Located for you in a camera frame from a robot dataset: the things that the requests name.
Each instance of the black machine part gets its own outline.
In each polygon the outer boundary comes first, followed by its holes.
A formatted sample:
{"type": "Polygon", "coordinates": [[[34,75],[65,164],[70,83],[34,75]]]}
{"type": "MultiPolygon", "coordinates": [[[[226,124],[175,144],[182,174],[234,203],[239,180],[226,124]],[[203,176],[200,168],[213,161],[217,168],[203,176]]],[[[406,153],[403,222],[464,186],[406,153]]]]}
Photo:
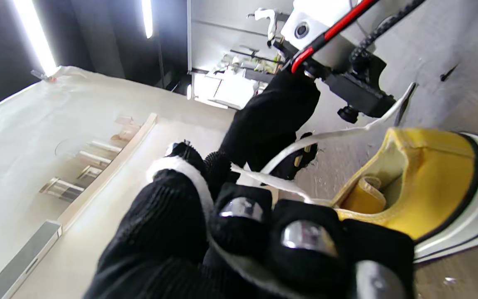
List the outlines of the black machine part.
{"type": "MultiPolygon", "coordinates": [[[[273,46],[288,58],[298,51],[287,41],[274,42],[273,46]]],[[[380,118],[395,104],[394,98],[379,87],[379,76],[386,66],[382,59],[366,51],[351,62],[349,70],[331,70],[312,58],[306,59],[301,67],[322,79],[333,93],[348,103],[337,114],[348,123],[356,123],[359,112],[380,118]]]]}
{"type": "Polygon", "coordinates": [[[342,119],[356,123],[358,112],[380,118],[395,104],[396,100],[379,88],[379,76],[386,66],[379,57],[369,54],[353,63],[350,72],[332,72],[324,80],[333,93],[348,103],[337,112],[342,119]]]}

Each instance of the screw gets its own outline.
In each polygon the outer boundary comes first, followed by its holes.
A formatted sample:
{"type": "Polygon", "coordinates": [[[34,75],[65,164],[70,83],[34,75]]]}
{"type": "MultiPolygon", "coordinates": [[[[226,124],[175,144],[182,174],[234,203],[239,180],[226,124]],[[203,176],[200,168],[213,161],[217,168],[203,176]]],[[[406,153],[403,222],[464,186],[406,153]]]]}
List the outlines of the screw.
{"type": "Polygon", "coordinates": [[[447,78],[449,78],[449,76],[451,75],[451,73],[453,73],[453,71],[457,68],[458,64],[456,66],[454,66],[452,69],[450,69],[447,73],[445,74],[441,74],[440,75],[440,81],[444,82],[447,80],[447,78]]]}

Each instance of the metal rod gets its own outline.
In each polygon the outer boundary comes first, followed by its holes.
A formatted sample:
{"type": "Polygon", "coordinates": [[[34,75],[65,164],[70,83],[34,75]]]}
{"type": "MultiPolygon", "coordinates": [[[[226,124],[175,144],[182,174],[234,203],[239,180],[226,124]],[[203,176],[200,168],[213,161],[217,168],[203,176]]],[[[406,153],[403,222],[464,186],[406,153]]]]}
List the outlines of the metal rod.
{"type": "Polygon", "coordinates": [[[267,35],[263,34],[263,33],[251,32],[251,31],[248,31],[248,30],[243,30],[243,29],[234,28],[234,27],[230,27],[230,26],[220,25],[220,24],[216,24],[216,23],[210,23],[210,22],[205,22],[205,21],[200,21],[200,20],[193,20],[193,23],[199,23],[199,24],[204,24],[204,25],[208,25],[208,26],[219,27],[219,28],[224,28],[224,29],[228,29],[228,30],[234,30],[235,32],[243,32],[243,33],[248,33],[248,34],[267,37],[267,35]]]}
{"type": "Polygon", "coordinates": [[[161,87],[165,89],[165,73],[163,71],[163,56],[161,55],[161,42],[160,37],[158,36],[158,59],[160,64],[160,75],[161,75],[161,87]]]}
{"type": "Polygon", "coordinates": [[[274,61],[274,59],[259,57],[259,56],[256,56],[256,55],[251,55],[251,54],[243,53],[243,52],[240,52],[240,51],[230,50],[230,52],[231,53],[237,53],[237,54],[240,54],[240,55],[245,55],[245,56],[252,57],[252,58],[261,59],[261,60],[264,60],[264,61],[270,61],[270,62],[277,63],[277,64],[283,64],[283,62],[281,62],[281,61],[274,61]]]}

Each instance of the wooden strip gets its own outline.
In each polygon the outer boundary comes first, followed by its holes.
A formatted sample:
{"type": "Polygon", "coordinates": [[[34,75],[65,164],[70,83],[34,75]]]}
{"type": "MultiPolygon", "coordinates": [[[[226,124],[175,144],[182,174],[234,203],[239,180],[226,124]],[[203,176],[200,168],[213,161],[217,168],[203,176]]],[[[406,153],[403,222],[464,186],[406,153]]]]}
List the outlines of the wooden strip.
{"type": "Polygon", "coordinates": [[[82,211],[92,202],[93,198],[112,180],[112,178],[119,172],[121,167],[129,160],[134,151],[138,148],[141,141],[150,133],[154,124],[156,123],[157,115],[151,113],[145,124],[136,133],[134,138],[123,148],[123,151],[108,165],[108,167],[101,172],[89,186],[86,188],[74,202],[60,215],[58,222],[62,224],[64,231],[70,229],[76,218],[82,211]]]}

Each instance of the red cable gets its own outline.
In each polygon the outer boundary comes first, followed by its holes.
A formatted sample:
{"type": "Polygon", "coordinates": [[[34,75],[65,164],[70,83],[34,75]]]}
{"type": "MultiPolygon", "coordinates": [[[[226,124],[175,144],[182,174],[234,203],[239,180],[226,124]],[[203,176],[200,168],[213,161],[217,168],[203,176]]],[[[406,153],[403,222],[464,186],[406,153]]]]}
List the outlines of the red cable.
{"type": "Polygon", "coordinates": [[[311,54],[313,54],[313,47],[310,46],[303,53],[301,53],[300,56],[296,57],[296,59],[294,60],[292,68],[290,68],[290,71],[294,74],[294,72],[296,72],[296,69],[298,68],[298,66],[300,64],[302,64],[302,62],[307,57],[309,57],[309,55],[311,55],[311,54]]]}
{"type": "MultiPolygon", "coordinates": [[[[329,42],[334,36],[339,34],[344,28],[347,27],[350,23],[355,21],[366,9],[368,9],[374,2],[377,0],[362,0],[357,6],[355,6],[352,10],[350,10],[342,19],[338,20],[335,25],[329,28],[324,33],[324,45],[329,42]]],[[[313,47],[310,46],[307,48],[300,56],[296,57],[293,62],[293,66],[291,68],[291,72],[294,73],[298,66],[302,64],[304,60],[306,60],[309,56],[313,55],[315,51],[313,47]]]]}

